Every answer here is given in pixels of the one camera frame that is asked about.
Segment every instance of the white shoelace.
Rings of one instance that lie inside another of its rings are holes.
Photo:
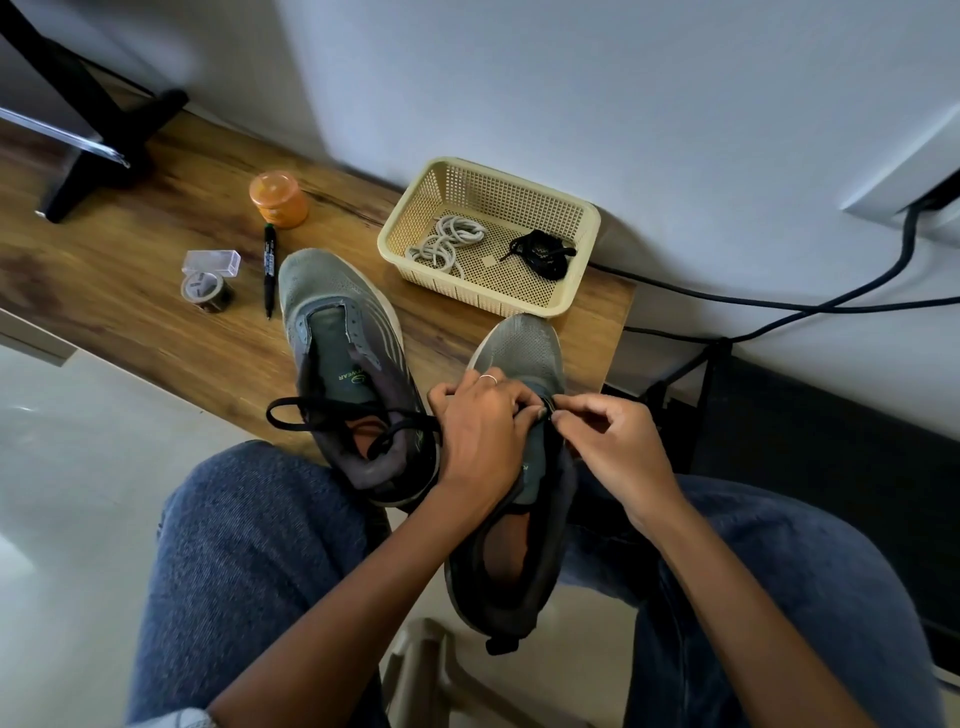
[[[464,269],[457,262],[457,248],[479,243],[487,229],[461,215],[444,215],[437,218],[434,230],[436,232],[424,237],[419,245],[407,248],[404,256],[409,260],[429,261],[430,265],[443,273],[455,270],[462,278]]]

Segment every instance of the wooden surface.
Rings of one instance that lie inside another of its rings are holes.
[[[422,394],[456,380],[499,318],[404,281],[377,253],[394,190],[322,167],[265,142],[181,113],[150,143],[154,174],[130,190],[102,190],[60,225],[34,214],[59,173],[59,143],[0,121],[0,308],[22,316],[258,437],[295,451],[308,435],[264,419],[296,394],[279,308],[263,312],[263,221],[253,175],[292,170],[311,198],[301,227],[279,231],[278,258],[330,250],[362,270],[396,308]],[[220,314],[180,298],[188,250],[234,249],[236,297]],[[598,390],[633,298],[624,280],[587,270],[572,308],[553,321],[571,391]]]

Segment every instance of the tape roll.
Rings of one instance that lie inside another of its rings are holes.
[[[233,300],[233,289],[219,273],[191,273],[183,279],[180,294],[209,313],[219,313]]]

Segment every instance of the finger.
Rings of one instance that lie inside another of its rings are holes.
[[[592,413],[606,417],[611,423],[621,417],[624,412],[624,405],[633,404],[620,397],[611,397],[610,395],[584,394],[568,397],[567,395],[557,395],[553,398],[559,409],[573,412],[574,414]]]
[[[497,389],[501,392],[506,392],[510,399],[521,407],[530,404],[543,405],[543,400],[540,399],[537,393],[519,379],[502,381]]]
[[[589,458],[603,442],[603,435],[572,412],[558,409],[551,418],[553,426],[584,458]]]
[[[446,411],[446,396],[457,391],[456,384],[441,382],[426,394],[426,400],[435,417],[441,417]]]
[[[542,404],[529,404],[521,409],[514,417],[514,432],[526,439],[527,433],[540,419],[540,415],[546,411]]]
[[[477,383],[477,379],[479,378],[479,372],[477,372],[475,369],[467,369],[464,372],[464,375],[460,377],[460,383],[457,385],[457,392],[463,392],[465,389],[469,389]]]
[[[503,370],[499,367],[490,367],[486,372],[484,372],[477,379],[477,386],[483,387],[484,389],[492,389],[498,384],[502,384],[507,380],[507,375],[503,373]]]

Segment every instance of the forearm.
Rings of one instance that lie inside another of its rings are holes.
[[[217,723],[346,724],[410,608],[475,526],[456,495],[438,484],[386,542],[210,704]]]
[[[692,506],[647,526],[752,725],[875,725]]]

